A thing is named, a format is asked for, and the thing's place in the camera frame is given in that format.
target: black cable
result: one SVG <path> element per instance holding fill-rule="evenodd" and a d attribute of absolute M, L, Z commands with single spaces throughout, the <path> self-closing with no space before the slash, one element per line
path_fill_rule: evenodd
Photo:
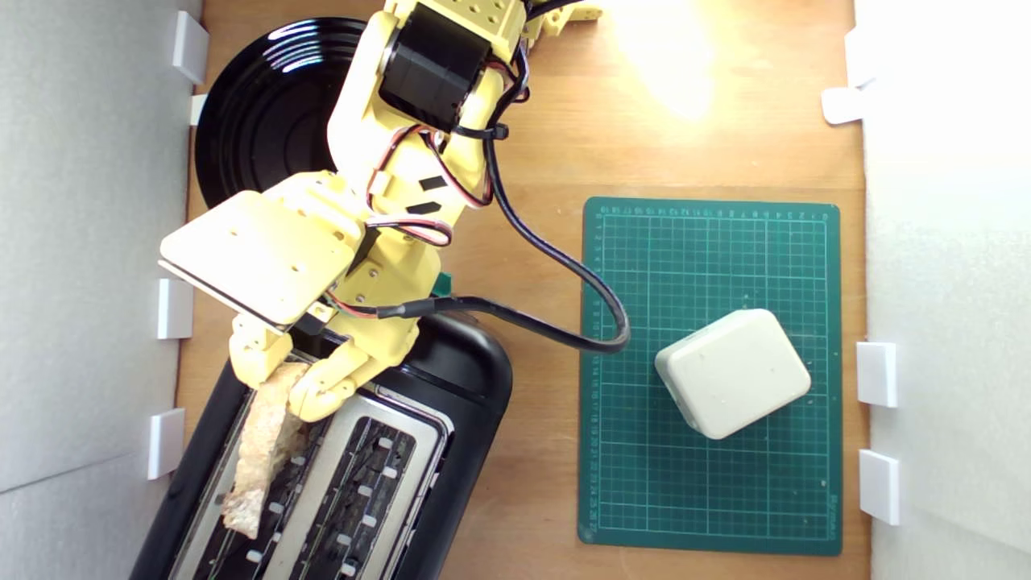
<path fill-rule="evenodd" d="M 552 10 L 558 10 L 563 6 L 568 6 L 574 2 L 579 2 L 579 0 L 547 0 L 547 2 L 534 4 L 534 6 L 530 8 L 530 11 L 526 14 L 526 22 L 530 22 L 535 18 L 546 14 Z"/>
<path fill-rule="evenodd" d="M 518 81 L 502 95 L 498 102 L 498 106 L 491 115 L 491 120 L 487 125 L 488 127 L 494 127 L 504 113 L 505 109 L 507 109 L 518 97 L 523 95 L 526 90 L 529 79 L 529 63 L 527 61 L 525 45 L 520 44 L 519 48 L 517 48 L 516 59 L 520 69 Z M 612 288 L 605 283 L 605 281 L 601 279 L 597 273 L 537 235 L 519 216 L 516 209 L 509 202 L 508 196 L 505 194 L 504 185 L 501 182 L 501 173 L 498 169 L 498 156 L 497 150 L 494 147 L 494 139 L 489 138 L 484 140 L 484 156 L 487 162 L 487 176 L 493 185 L 494 196 L 497 198 L 498 205 L 501 206 L 501 211 L 504 213 L 505 218 L 508 219 L 508 223 L 516 228 L 516 231 L 518 231 L 524 239 L 540 249 L 544 254 L 562 264 L 566 269 L 575 273 L 601 297 L 616 321 L 616 336 L 608 340 L 597 340 L 584 337 L 581 335 L 559 329 L 554 325 L 544 322 L 543 320 L 524 312 L 479 297 L 425 299 L 422 301 L 412 301 L 396 307 L 348 308 L 365 314 L 375 314 L 378 318 L 418 318 L 436 312 L 446 311 L 480 312 L 490 314 L 501 320 L 510 322 L 540 335 L 541 337 L 545 337 L 576 349 L 601 353 L 613 353 L 622 350 L 630 341 L 630 320 L 627 316 L 627 311 L 624 308 L 623 303 L 620 302 L 619 297 L 616 296 Z"/>

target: grid lines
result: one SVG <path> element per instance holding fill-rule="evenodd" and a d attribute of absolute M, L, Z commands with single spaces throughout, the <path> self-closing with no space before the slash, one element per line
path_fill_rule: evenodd
<path fill-rule="evenodd" d="M 580 537 L 687 549 L 840 551 L 840 278 L 830 205 L 594 198 L 585 260 L 631 342 L 581 366 Z M 691 430 L 654 369 L 663 347 L 742 308 L 772 311 L 808 395 L 723 441 Z M 584 332 L 613 332 L 586 289 Z"/>

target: white bracket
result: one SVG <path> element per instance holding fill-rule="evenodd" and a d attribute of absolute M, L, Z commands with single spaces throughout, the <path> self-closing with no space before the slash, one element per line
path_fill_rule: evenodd
<path fill-rule="evenodd" d="M 193 285 L 163 277 L 158 282 L 158 339 L 193 337 Z"/>
<path fill-rule="evenodd" d="M 186 416 L 184 409 L 172 409 L 161 415 L 151 416 L 146 479 L 158 479 L 178 467 L 179 460 L 182 459 Z"/>
<path fill-rule="evenodd" d="M 207 31 L 193 20 L 186 10 L 179 10 L 175 20 L 175 46 L 172 49 L 172 66 L 193 81 L 204 83 L 207 70 Z"/>
<path fill-rule="evenodd" d="M 876 78 L 879 66 L 876 41 L 865 28 L 856 27 L 844 35 L 847 87 L 825 89 L 821 95 L 824 118 L 831 125 L 841 125 L 863 118 L 866 106 L 862 88 Z"/>
<path fill-rule="evenodd" d="M 196 127 L 200 123 L 200 111 L 204 109 L 204 103 L 207 102 L 207 93 L 203 95 L 194 95 L 190 100 L 190 126 Z"/>
<path fill-rule="evenodd" d="M 859 508 L 889 525 L 899 524 L 899 462 L 859 451 Z"/>
<path fill-rule="evenodd" d="M 856 343 L 856 375 L 859 401 L 891 409 L 899 406 L 895 345 Z"/>

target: white plastic block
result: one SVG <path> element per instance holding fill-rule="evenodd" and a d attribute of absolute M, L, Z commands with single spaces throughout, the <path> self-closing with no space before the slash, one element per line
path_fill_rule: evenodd
<path fill-rule="evenodd" d="M 182 438 L 186 436 L 186 411 L 172 409 L 151 416 L 151 448 L 146 464 L 146 479 L 173 471 L 182 458 Z"/>
<path fill-rule="evenodd" d="M 709 439 L 754 423 L 811 384 L 766 310 L 733 312 L 660 351 L 655 366 L 688 424 Z"/>
<path fill-rule="evenodd" d="M 849 86 L 857 89 L 876 78 L 879 54 L 876 39 L 866 29 L 856 27 L 844 35 L 844 63 Z"/>
<path fill-rule="evenodd" d="M 899 524 L 898 459 L 860 450 L 859 508 L 885 523 Z"/>
<path fill-rule="evenodd" d="M 193 336 L 193 285 L 163 277 L 158 283 L 158 339 Z"/>
<path fill-rule="evenodd" d="M 856 373 L 859 401 L 892 409 L 899 406 L 895 345 L 857 343 Z"/>
<path fill-rule="evenodd" d="M 200 111 L 204 109 L 204 103 L 207 102 L 207 93 L 203 95 L 194 95 L 190 99 L 190 126 L 196 127 L 200 123 Z"/>
<path fill-rule="evenodd" d="M 863 92 L 853 87 L 824 89 L 821 94 L 824 118 L 831 125 L 859 121 L 865 112 Z"/>
<path fill-rule="evenodd" d="M 194 84 L 204 82 L 204 73 L 207 70 L 207 31 L 186 10 L 179 10 L 175 21 L 172 66 Z"/>

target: white box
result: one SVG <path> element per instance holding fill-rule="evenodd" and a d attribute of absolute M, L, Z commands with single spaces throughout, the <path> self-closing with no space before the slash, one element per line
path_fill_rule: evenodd
<path fill-rule="evenodd" d="M 733 312 L 656 356 L 684 418 L 724 439 L 809 390 L 805 364 L 773 313 Z"/>

